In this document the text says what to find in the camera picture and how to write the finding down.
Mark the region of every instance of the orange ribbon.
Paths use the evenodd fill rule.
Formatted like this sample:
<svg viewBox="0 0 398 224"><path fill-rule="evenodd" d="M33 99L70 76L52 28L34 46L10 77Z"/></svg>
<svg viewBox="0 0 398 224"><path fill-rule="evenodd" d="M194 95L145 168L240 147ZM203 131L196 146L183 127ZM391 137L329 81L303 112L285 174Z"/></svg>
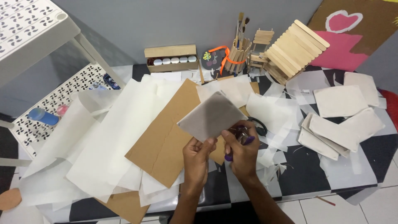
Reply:
<svg viewBox="0 0 398 224"><path fill-rule="evenodd" d="M222 48L225 48L225 58L224 58L224 59L222 60L222 62L221 62L221 69L220 69L220 75L221 75L221 76L222 76L222 69L224 68L225 62L226 62L227 60L228 60L229 62L231 62L232 64L243 64L243 63L246 61L246 59L244 59L243 61L238 61L238 62L231 60L231 59L228 57L230 51L229 51L229 48L228 48L227 46L216 47L216 48L214 48L214 49L209 50L209 52L213 52L213 51L216 51L216 50L219 50L219 49L222 49Z"/></svg>

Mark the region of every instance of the white jar lid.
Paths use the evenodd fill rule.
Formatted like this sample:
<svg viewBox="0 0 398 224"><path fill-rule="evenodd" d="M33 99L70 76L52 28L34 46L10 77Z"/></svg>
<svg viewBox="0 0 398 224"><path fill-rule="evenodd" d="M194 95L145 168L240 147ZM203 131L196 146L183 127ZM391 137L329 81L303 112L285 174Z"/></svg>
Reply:
<svg viewBox="0 0 398 224"><path fill-rule="evenodd" d="M188 58L185 57L185 56L182 56L181 58L179 58L179 61L180 61L181 63L185 63L185 62L188 62Z"/></svg>
<svg viewBox="0 0 398 224"><path fill-rule="evenodd" d="M161 64L162 64L161 59L156 59L155 61L153 61L153 65L161 65Z"/></svg>
<svg viewBox="0 0 398 224"><path fill-rule="evenodd" d="M195 55L191 55L190 57L188 57L188 61L189 62L195 62L196 61Z"/></svg>
<svg viewBox="0 0 398 224"><path fill-rule="evenodd" d="M172 64L177 64L179 62L179 58L173 57L172 58Z"/></svg>
<svg viewBox="0 0 398 224"><path fill-rule="evenodd" d="M170 60L170 58L165 57L165 58L163 58L162 62L164 65L168 65L168 64L170 64L171 60Z"/></svg>

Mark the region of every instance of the table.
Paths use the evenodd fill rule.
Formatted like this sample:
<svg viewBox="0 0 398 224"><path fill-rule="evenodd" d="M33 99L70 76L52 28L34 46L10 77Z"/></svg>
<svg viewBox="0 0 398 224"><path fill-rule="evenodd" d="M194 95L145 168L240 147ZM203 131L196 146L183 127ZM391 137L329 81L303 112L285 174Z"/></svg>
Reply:
<svg viewBox="0 0 398 224"><path fill-rule="evenodd" d="M145 64L134 65L133 78L135 80L140 81L144 74L150 74ZM298 79L300 88L314 90L343 84L343 77L344 71L341 70L308 66L306 71L295 79ZM260 94L264 94L270 85L271 81L266 76L259 77ZM313 95L306 95L305 98L309 104L300 106L303 116L309 110L318 113ZM358 149L359 161L362 166L360 175L353 174L350 159L340 157L335 165L328 167L328 176L326 176L319 166L318 154L301 146L297 142L299 132L292 130L283 142L288 147L285 157L286 164L290 166L279 179L275 176L267 187L274 200L298 200L337 193L349 203L358 204L375 192L379 188L378 184L383 182L389 164L398 148L398 133L387 112L380 108L375 108L375 112L386 127L377 132L375 136L360 143ZM343 118L328 118L328 120L338 124L343 121ZM267 144L263 143L260 149L266 147ZM217 164L217 170L209 173L199 200L198 211L230 208L249 200L228 164L229 162L225 162L222 166ZM147 216L172 214L177 202L178 197L152 204ZM55 212L52 211L49 204L40 205L38 208L46 217L56 222L120 218L94 198L74 202Z"/></svg>

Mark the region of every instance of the leaf drawing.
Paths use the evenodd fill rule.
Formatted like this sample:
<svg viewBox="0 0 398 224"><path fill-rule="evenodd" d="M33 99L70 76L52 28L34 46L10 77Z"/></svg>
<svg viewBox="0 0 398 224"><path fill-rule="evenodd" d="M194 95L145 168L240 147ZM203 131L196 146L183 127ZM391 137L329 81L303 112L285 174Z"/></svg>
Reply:
<svg viewBox="0 0 398 224"><path fill-rule="evenodd" d="M206 52L205 52L205 55L203 56L203 59L209 60L210 58L211 58L210 53L206 51Z"/></svg>

